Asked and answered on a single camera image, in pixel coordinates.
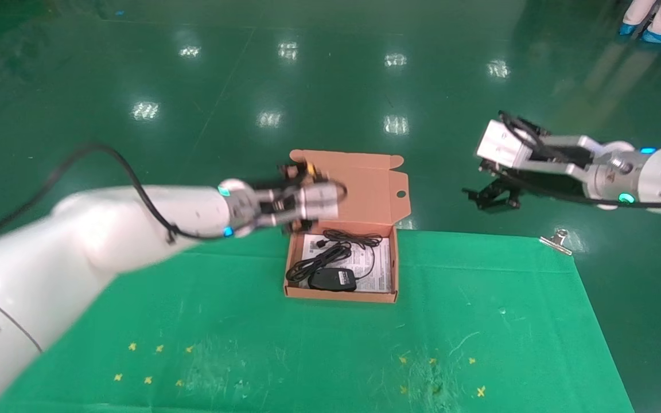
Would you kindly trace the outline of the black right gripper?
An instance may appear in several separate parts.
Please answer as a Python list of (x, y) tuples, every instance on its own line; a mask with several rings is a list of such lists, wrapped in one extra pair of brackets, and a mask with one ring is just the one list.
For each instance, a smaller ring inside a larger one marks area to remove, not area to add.
[(496, 178), (492, 185), (487, 185), (482, 190), (462, 188), (469, 201), (473, 202), (477, 209), (520, 209), (520, 196), (522, 189), (513, 183), (509, 176), (503, 172), (493, 172)]

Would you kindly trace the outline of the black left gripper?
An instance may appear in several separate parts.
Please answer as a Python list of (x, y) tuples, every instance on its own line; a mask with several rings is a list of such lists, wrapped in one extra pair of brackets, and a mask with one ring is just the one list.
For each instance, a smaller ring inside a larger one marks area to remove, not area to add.
[[(260, 212), (267, 215), (301, 212), (304, 202), (299, 199), (299, 191), (304, 183), (316, 180), (316, 168), (312, 163), (290, 163), (279, 165), (278, 170), (281, 178), (254, 181), (254, 190), (260, 198)], [(290, 219), (282, 226), (283, 233), (309, 232), (309, 220), (302, 216)]]

